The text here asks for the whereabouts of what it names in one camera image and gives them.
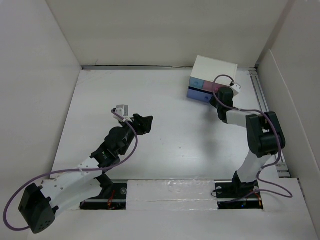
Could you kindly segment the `pink drawer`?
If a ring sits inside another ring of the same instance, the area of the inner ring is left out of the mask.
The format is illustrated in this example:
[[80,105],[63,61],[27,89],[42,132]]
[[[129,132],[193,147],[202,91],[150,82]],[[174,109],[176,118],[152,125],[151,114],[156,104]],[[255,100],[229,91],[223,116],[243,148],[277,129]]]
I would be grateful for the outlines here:
[[202,89],[207,92],[216,93],[218,89],[222,87],[224,87],[224,85],[205,80]]

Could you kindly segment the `purple blue drawer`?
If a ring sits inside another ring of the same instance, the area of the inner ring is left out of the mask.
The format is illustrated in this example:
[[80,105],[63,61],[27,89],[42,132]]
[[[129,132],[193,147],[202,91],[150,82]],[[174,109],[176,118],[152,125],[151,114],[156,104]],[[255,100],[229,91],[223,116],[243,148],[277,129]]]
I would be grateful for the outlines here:
[[186,96],[192,100],[209,103],[213,97],[213,93],[202,89],[189,87]]

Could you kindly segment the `white drawer cabinet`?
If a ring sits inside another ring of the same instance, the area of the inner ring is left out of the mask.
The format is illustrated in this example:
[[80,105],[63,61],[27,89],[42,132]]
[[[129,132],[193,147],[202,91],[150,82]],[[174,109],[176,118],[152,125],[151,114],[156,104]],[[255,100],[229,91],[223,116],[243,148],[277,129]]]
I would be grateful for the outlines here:
[[236,79],[238,65],[236,63],[217,60],[198,55],[190,77],[203,81],[213,82],[219,75],[228,75]]

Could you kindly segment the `light blue drawer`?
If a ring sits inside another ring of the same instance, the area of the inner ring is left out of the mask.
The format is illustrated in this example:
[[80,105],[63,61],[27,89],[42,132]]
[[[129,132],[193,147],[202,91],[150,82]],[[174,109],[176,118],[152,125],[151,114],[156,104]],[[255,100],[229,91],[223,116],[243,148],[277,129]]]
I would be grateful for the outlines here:
[[204,86],[204,82],[205,81],[203,79],[190,77],[189,78],[189,87],[202,90],[203,86]]

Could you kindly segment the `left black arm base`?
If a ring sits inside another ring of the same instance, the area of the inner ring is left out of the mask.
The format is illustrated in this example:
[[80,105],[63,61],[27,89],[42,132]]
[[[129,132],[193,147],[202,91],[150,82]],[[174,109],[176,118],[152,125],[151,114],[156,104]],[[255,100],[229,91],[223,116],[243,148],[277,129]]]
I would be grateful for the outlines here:
[[99,195],[79,204],[81,210],[125,210],[127,204],[128,180],[112,181],[106,174],[96,178]]

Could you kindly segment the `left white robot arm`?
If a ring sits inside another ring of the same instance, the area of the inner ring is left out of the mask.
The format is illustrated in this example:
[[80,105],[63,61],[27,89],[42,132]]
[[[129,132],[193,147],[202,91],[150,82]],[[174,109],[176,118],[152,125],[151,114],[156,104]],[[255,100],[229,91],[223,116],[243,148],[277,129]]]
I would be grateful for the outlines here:
[[32,233],[43,232],[75,204],[92,197],[107,198],[113,187],[107,171],[121,163],[120,156],[126,154],[138,136],[150,133],[153,119],[139,114],[120,119],[120,125],[113,127],[98,149],[77,167],[40,186],[34,182],[28,184],[18,210]]

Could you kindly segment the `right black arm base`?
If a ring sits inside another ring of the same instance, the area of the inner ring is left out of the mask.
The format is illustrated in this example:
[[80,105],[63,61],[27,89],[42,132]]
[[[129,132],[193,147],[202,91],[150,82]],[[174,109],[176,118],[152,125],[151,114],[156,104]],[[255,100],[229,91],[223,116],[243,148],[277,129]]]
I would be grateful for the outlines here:
[[262,198],[259,193],[253,193],[258,182],[234,183],[232,181],[215,181],[215,189],[211,196],[217,199],[219,210],[249,210],[263,209]]

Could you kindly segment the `back aluminium rail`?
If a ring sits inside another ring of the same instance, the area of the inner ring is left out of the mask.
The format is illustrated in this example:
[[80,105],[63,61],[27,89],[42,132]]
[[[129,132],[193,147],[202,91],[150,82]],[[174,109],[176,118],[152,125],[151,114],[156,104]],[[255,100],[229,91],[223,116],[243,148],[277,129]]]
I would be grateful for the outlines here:
[[192,66],[159,66],[159,65],[83,65],[82,70],[192,70]]

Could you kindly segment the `aluminium rail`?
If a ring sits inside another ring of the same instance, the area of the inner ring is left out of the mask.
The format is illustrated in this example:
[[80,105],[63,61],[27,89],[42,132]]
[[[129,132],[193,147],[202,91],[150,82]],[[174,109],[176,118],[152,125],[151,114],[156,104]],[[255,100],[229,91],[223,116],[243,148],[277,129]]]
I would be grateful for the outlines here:
[[[259,107],[262,112],[268,112],[269,106],[267,104],[258,73],[255,70],[250,70],[249,75],[252,81],[253,88],[255,90],[255,95],[258,99]],[[287,163],[285,161],[283,151],[280,155],[279,162],[275,165],[279,178],[291,178]]]
[[159,65],[83,65],[82,70],[192,70],[192,66],[159,66]]

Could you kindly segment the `right aluminium rail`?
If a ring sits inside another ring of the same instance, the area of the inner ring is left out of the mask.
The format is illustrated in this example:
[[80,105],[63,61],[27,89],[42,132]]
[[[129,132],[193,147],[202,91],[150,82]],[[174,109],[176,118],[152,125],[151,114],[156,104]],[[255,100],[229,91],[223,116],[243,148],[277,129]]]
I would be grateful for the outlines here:
[[[250,70],[249,75],[252,81],[253,88],[255,90],[255,95],[258,99],[259,107],[262,112],[268,112],[269,106],[267,104],[258,73],[255,70]],[[283,151],[280,155],[279,162],[275,165],[279,178],[291,178],[287,163],[285,161]]]

